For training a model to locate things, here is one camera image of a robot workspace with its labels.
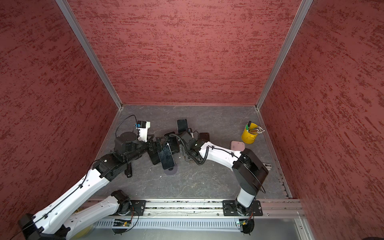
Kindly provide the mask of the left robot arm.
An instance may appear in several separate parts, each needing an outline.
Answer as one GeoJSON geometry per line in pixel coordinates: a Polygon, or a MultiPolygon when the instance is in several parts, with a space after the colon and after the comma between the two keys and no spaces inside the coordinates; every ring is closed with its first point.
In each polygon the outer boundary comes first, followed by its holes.
{"type": "Polygon", "coordinates": [[[100,204],[75,211],[99,189],[118,175],[132,176],[132,162],[149,154],[154,165],[164,163],[164,154],[171,154],[169,137],[150,137],[142,141],[134,132],[125,132],[115,139],[112,152],[91,163],[90,169],[74,186],[57,200],[35,214],[19,220],[27,240],[69,240],[81,230],[113,214],[133,217],[138,213],[131,198],[123,191],[114,191],[100,204]]]}

